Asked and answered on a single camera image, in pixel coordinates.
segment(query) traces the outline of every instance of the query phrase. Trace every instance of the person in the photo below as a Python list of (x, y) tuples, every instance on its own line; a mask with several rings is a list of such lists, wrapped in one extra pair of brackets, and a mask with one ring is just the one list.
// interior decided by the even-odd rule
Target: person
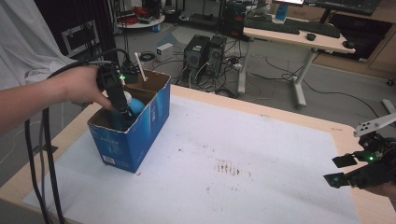
[[(73, 101), (95, 102), (113, 110), (111, 102), (96, 84), (96, 66), (81, 66), (34, 84), (0, 91), (0, 136), (54, 104)], [(396, 183), (389, 182), (366, 190), (396, 200)]]

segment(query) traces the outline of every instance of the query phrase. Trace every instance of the cardboard box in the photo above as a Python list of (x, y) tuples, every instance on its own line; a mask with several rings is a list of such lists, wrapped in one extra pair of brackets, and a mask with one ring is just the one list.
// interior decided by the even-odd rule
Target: cardboard box
[(139, 77), (125, 90), (145, 108), (126, 132), (111, 129), (110, 112), (100, 109), (89, 120), (93, 140), (105, 164), (135, 173), (169, 117), (170, 76), (145, 71), (146, 82)]

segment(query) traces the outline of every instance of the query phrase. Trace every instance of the computer monitor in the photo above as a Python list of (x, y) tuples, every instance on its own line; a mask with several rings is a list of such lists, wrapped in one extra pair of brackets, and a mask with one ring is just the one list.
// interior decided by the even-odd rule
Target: computer monitor
[(302, 7), (304, 5), (304, 0), (273, 0), (272, 3)]
[(337, 10), (371, 16), (381, 0), (305, 0), (304, 4), (310, 7), (321, 7), (326, 11)]

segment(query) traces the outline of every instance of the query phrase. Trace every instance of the keyboard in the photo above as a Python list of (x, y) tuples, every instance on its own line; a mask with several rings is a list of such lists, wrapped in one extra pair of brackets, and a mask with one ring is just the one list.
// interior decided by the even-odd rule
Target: keyboard
[(285, 34), (299, 35), (300, 31), (295, 26), (284, 25), (267, 21), (244, 20), (245, 27), (258, 30), (274, 31)]
[(286, 18), (284, 24), (295, 26), (299, 30), (304, 30), (318, 35), (340, 38), (340, 30), (337, 27), (329, 24), (323, 24), (318, 21), (297, 21)]

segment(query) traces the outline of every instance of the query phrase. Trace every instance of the desk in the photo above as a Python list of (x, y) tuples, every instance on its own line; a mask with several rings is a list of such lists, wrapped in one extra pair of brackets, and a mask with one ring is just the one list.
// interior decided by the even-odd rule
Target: desk
[(273, 41), (280, 44), (285, 45), (294, 45), (294, 46), (301, 46), (304, 48), (311, 49), (308, 51), (307, 55), (305, 56), (304, 65), (302, 70), (300, 71), (297, 77), (293, 78), (293, 86), (295, 89), (295, 93), (297, 95), (298, 107), (306, 106), (306, 101), (304, 98), (303, 88), (301, 86), (301, 82), (303, 81), (306, 72), (309, 69), (309, 66), (312, 63), (312, 60), (315, 58), (318, 49), (323, 50), (331, 50), (340, 53), (353, 53), (355, 52), (354, 49), (346, 49), (343, 46), (343, 42), (345, 39), (341, 36), (340, 38), (332, 38), (325, 35), (317, 35), (314, 41), (307, 40), (306, 37), (307, 32), (300, 31), (299, 35), (290, 35), (290, 34), (283, 34), (278, 32), (272, 31), (264, 31), (252, 28), (244, 28), (244, 35), (249, 36), (249, 41), (247, 45), (247, 54), (242, 65), (242, 68), (239, 72), (239, 79), (238, 79), (238, 92), (245, 93), (245, 85), (246, 85), (246, 70), (248, 66), (248, 59), (250, 57), (249, 50), (251, 43), (254, 41), (254, 38), (265, 39), (268, 41)]
[[(332, 136), (340, 155), (361, 149), (358, 145), (358, 139), (352, 136), (354, 129), (343, 124), (322, 119), (314, 119), (287, 111), (273, 109), (262, 105), (254, 105), (177, 86), (172, 86), (171, 97), (172, 96), (183, 97), (210, 105), (222, 106), (253, 115), (264, 115), (272, 119), (278, 119), (329, 133)], [(59, 147), (54, 153), (55, 160), (57, 160), (66, 149), (68, 149), (84, 132), (87, 131), (88, 127), (86, 125), (86, 121), (98, 109), (98, 105), (90, 105), (53, 139), (53, 145)], [(35, 162), (39, 162), (38, 156), (35, 157)], [(32, 207), (22, 203), (23, 198), (32, 190), (30, 180), (30, 170), (29, 165), (27, 164), (2, 188), (0, 188), (0, 198), (7, 202), (14, 203), (24, 209), (31, 209)], [(392, 223), (392, 220), (396, 220), (396, 213), (394, 212), (388, 198), (376, 196), (359, 189), (352, 189), (351, 194), (361, 223)]]

